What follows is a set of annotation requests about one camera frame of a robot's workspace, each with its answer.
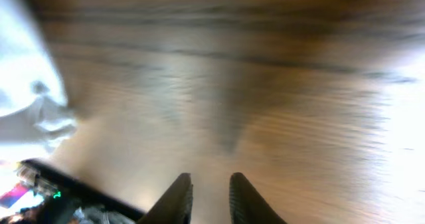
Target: black pointed object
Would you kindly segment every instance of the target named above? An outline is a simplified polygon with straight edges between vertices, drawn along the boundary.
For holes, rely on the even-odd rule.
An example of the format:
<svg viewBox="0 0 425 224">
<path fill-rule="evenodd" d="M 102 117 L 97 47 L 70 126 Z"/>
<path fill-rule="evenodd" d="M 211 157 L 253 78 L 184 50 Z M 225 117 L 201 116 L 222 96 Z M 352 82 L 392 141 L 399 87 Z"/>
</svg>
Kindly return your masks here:
<svg viewBox="0 0 425 224">
<path fill-rule="evenodd" d="M 189 224 L 193 185 L 189 173 L 182 173 L 137 224 Z"/>
<path fill-rule="evenodd" d="M 233 224 L 286 224 L 242 173 L 230 178 L 229 202 Z"/>
</svg>

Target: brown wood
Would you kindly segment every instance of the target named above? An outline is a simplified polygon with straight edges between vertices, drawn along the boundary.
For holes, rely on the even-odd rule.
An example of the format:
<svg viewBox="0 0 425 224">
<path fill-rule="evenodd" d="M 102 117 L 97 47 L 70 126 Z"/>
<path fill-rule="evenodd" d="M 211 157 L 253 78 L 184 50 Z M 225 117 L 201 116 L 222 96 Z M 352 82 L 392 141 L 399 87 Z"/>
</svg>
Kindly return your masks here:
<svg viewBox="0 0 425 224">
<path fill-rule="evenodd" d="M 425 0 L 29 0 L 80 119 L 55 166 L 148 210 L 241 171 L 288 223 L 425 223 Z"/>
</svg>

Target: wooden floor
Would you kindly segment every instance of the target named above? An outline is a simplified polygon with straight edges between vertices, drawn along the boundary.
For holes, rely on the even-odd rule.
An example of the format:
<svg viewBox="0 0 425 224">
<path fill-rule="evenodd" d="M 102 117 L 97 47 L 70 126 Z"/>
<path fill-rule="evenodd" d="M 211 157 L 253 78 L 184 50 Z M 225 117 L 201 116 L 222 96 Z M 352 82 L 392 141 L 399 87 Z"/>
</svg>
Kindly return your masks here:
<svg viewBox="0 0 425 224">
<path fill-rule="evenodd" d="M 54 164 L 148 210 L 243 172 L 288 223 L 425 223 L 425 0 L 29 0 L 80 119 Z"/>
</svg>

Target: white cloth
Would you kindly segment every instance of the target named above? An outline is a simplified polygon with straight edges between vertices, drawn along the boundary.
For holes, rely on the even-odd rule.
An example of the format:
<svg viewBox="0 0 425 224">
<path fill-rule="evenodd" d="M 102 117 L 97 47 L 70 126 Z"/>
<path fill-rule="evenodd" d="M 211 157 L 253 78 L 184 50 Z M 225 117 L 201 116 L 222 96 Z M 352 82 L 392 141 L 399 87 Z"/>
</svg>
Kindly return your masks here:
<svg viewBox="0 0 425 224">
<path fill-rule="evenodd" d="M 0 0 L 0 161 L 45 157 L 75 131 L 63 81 L 22 0 Z"/>
</svg>

